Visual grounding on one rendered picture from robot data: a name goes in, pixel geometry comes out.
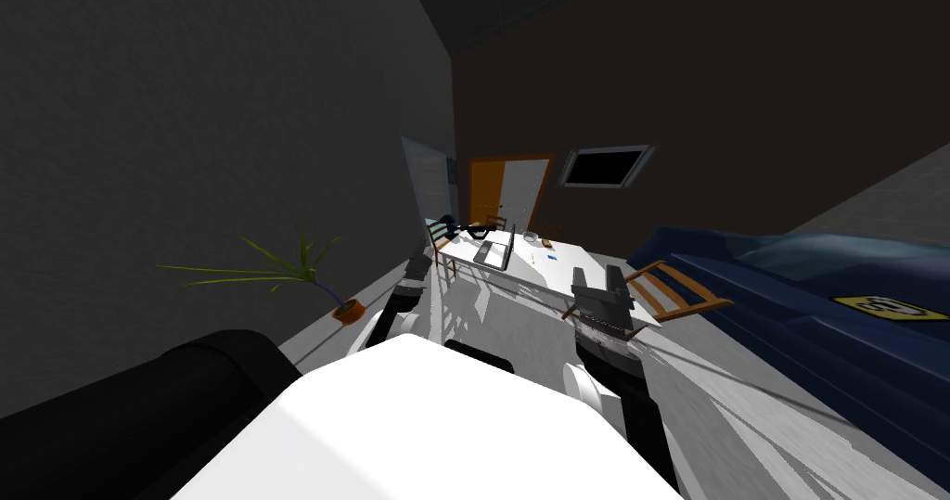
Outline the white table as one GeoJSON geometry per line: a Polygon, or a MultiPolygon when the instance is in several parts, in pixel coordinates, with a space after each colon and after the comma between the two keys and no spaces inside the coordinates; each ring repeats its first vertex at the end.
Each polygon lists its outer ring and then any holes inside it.
{"type": "Polygon", "coordinates": [[[474,257],[482,244],[463,232],[451,240],[439,240],[439,255],[482,271],[491,271],[529,288],[544,289],[547,293],[569,303],[573,302],[571,285],[573,270],[584,270],[585,283],[589,288],[606,287],[606,268],[601,266],[584,248],[553,242],[550,250],[540,242],[528,242],[521,234],[508,231],[493,231],[487,240],[502,248],[511,247],[506,269],[493,268],[476,263],[474,257]]]}

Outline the green potted plant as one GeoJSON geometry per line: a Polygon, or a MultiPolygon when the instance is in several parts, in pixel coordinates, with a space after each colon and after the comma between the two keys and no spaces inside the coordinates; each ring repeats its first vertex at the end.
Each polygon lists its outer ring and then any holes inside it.
{"type": "Polygon", "coordinates": [[[259,243],[250,240],[247,237],[240,239],[256,253],[264,256],[269,262],[276,264],[278,270],[236,270],[220,269],[210,267],[194,267],[169,264],[157,264],[160,269],[201,273],[209,275],[221,275],[211,279],[202,279],[185,283],[185,287],[195,287],[198,285],[223,284],[223,283],[273,283],[269,293],[275,295],[277,290],[286,283],[303,283],[320,289],[333,302],[333,309],[330,312],[332,319],[340,322],[343,326],[350,326],[364,317],[366,307],[355,297],[344,299],[340,294],[335,293],[328,285],[324,284],[318,275],[318,269],[327,252],[336,243],[342,240],[342,237],[332,238],[319,252],[312,257],[314,242],[307,240],[304,229],[301,227],[298,232],[298,248],[296,249],[296,261],[291,263],[285,258],[274,254],[272,250],[266,249],[259,243]]]}

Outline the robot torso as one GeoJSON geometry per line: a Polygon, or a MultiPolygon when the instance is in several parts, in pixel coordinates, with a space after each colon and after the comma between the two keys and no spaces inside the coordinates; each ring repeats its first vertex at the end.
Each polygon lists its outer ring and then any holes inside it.
{"type": "Polygon", "coordinates": [[[414,335],[287,387],[172,500],[682,500],[586,403],[414,335]]]}

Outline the black window grey frame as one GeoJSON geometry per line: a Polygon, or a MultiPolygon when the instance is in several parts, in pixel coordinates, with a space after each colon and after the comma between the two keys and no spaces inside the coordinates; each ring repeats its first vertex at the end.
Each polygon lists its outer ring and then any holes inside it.
{"type": "Polygon", "coordinates": [[[655,145],[581,148],[566,160],[558,185],[569,188],[627,188],[654,155],[655,145]]]}

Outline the pale grey door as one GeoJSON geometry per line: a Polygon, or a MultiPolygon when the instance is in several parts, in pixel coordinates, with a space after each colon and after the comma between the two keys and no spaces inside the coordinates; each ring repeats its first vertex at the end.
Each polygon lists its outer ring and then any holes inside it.
{"type": "Polygon", "coordinates": [[[446,156],[405,136],[401,142],[423,223],[455,214],[446,156]]]}

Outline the light wooden chair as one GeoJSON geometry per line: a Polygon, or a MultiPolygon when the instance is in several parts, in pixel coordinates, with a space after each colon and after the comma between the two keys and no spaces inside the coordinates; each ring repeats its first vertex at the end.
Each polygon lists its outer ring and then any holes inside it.
{"type": "MultiPolygon", "coordinates": [[[[652,318],[654,318],[659,324],[686,317],[688,315],[701,314],[734,305],[732,301],[717,296],[699,281],[673,268],[664,260],[658,260],[655,263],[650,263],[647,266],[624,277],[627,281],[629,291],[634,289],[644,300],[647,301],[648,305],[651,306],[652,309],[656,310],[656,315],[652,318]],[[698,303],[688,303],[675,291],[675,289],[669,285],[669,282],[659,279],[656,276],[657,272],[668,276],[668,281],[673,281],[680,287],[687,289],[687,291],[689,291],[692,295],[697,296],[700,301],[698,303]],[[672,301],[675,305],[675,308],[673,310],[665,309],[656,297],[652,296],[647,289],[643,288],[643,286],[636,281],[639,277],[644,277],[652,286],[654,286],[659,290],[659,292],[665,295],[666,298],[672,301]]],[[[573,304],[562,316],[564,319],[571,315],[577,315],[577,313],[573,311],[572,306],[573,304]]]]}

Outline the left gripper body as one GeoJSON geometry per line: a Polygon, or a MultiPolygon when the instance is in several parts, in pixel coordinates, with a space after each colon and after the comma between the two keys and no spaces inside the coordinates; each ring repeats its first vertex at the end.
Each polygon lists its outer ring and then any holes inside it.
{"type": "Polygon", "coordinates": [[[427,287],[427,275],[432,267],[432,260],[426,250],[426,247],[413,250],[404,270],[404,288],[424,289],[427,287]]]}

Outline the orange and white door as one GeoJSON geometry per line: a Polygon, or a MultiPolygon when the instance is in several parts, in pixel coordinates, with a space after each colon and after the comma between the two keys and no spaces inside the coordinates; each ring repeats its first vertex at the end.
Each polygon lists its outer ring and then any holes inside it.
{"type": "Polygon", "coordinates": [[[469,160],[469,219],[490,216],[519,231],[530,228],[554,156],[535,154],[469,160]]]}

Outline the blue sofa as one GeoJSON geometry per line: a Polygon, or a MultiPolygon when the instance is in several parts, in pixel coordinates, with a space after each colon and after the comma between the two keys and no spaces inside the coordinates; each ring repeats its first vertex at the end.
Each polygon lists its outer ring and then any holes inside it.
{"type": "Polygon", "coordinates": [[[628,258],[728,301],[706,318],[950,492],[950,247],[662,226],[628,258]]]}

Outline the dark open laptop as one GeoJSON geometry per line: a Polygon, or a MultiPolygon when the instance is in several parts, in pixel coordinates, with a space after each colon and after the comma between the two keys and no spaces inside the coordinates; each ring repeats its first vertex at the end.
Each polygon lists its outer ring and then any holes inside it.
{"type": "Polygon", "coordinates": [[[479,233],[472,238],[479,242],[472,261],[494,270],[506,271],[514,250],[516,229],[496,229],[479,233]]]}

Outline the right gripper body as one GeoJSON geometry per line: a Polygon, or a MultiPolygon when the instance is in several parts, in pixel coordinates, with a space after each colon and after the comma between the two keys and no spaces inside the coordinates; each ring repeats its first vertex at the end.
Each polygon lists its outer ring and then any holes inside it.
{"type": "Polygon", "coordinates": [[[573,289],[573,311],[580,320],[612,337],[632,337],[635,322],[630,312],[635,301],[627,292],[618,289],[573,289]]]}

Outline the dark wooden chair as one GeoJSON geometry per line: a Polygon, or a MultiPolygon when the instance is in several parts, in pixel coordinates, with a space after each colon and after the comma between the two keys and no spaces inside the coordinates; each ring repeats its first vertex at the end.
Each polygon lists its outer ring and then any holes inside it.
{"type": "Polygon", "coordinates": [[[433,260],[435,264],[437,266],[441,264],[446,268],[450,268],[453,277],[457,277],[456,262],[453,259],[445,258],[441,255],[441,249],[451,241],[448,238],[447,226],[437,220],[426,219],[424,222],[430,243],[433,247],[433,260]]]}

